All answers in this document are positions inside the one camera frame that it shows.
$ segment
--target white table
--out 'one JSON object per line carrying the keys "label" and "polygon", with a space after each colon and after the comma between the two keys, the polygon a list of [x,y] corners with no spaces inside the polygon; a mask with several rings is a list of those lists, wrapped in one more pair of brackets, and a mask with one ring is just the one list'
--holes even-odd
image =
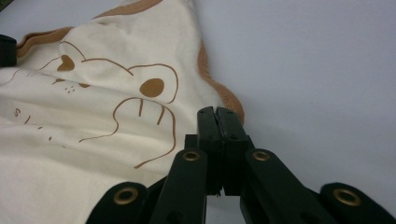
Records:
{"label": "white table", "polygon": [[[14,1],[0,33],[77,26],[118,1]],[[396,2],[195,0],[212,77],[246,112],[256,147],[312,190],[343,182],[396,216]],[[209,198],[206,223],[242,223]]]}

